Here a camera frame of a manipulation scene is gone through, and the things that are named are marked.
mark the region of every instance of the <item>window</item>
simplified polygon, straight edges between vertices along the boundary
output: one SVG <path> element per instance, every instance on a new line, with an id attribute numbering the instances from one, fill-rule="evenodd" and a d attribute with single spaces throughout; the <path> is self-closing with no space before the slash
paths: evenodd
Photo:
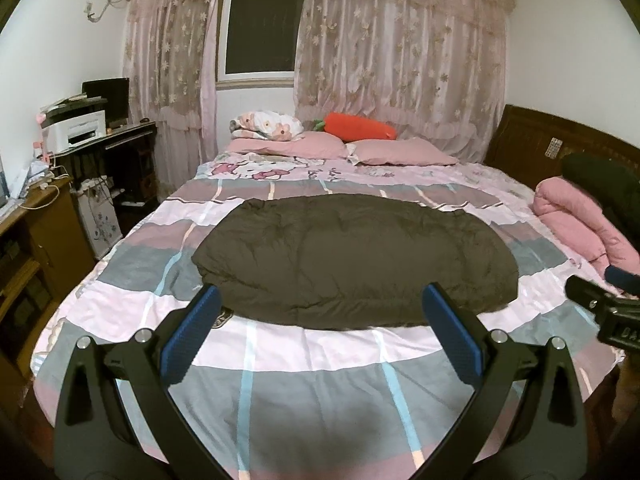
<path id="1" fill-rule="evenodd" d="M 304 0 L 223 0 L 218 81 L 292 80 Z"/>

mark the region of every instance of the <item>window frame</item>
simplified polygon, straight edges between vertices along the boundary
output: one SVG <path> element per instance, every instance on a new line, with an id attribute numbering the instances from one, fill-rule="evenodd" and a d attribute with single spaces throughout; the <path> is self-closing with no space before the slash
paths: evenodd
<path id="1" fill-rule="evenodd" d="M 230 11 L 231 0 L 222 0 L 220 34 L 218 35 L 218 77 L 216 81 L 218 87 L 293 86 L 293 70 L 290 72 L 226 73 L 226 42 L 228 39 Z"/>

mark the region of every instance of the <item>computer desk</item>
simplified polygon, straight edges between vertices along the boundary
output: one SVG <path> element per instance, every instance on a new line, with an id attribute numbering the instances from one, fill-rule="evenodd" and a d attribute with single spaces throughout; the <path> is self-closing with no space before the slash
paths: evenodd
<path id="1" fill-rule="evenodd" d="M 113 179 L 113 205 L 123 235 L 159 204 L 154 163 L 156 123 L 128 124 L 105 137 L 57 153 L 52 158 L 59 173 L 66 171 L 79 189 L 91 178 Z M 123 205 L 135 203 L 136 206 Z"/>

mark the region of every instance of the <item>wooden headboard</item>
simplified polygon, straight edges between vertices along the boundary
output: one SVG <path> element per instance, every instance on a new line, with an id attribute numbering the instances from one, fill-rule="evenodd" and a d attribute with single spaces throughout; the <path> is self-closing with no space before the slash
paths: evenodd
<path id="1" fill-rule="evenodd" d="M 484 163 L 536 189 L 541 180 L 560 175 L 561 159 L 574 152 L 618 160 L 640 178 L 635 146 L 584 124 L 513 105 L 505 107 Z"/>

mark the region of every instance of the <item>white wall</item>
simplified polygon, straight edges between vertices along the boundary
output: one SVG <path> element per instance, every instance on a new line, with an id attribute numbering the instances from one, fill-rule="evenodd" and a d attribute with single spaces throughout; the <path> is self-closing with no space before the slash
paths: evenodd
<path id="1" fill-rule="evenodd" d="M 619 0 L 516 0 L 506 101 L 640 146 L 640 33 Z"/>
<path id="2" fill-rule="evenodd" d="M 83 13 L 106 0 L 21 0 L 0 34 L 0 156 L 9 183 L 26 167 L 40 107 L 79 93 L 83 81 L 122 76 L 126 2 L 98 23 Z"/>
<path id="3" fill-rule="evenodd" d="M 231 142 L 229 123 L 231 119 L 253 110 L 273 110 L 293 115 L 293 88 L 229 88 L 218 90 L 216 129 L 218 149 L 223 151 Z"/>

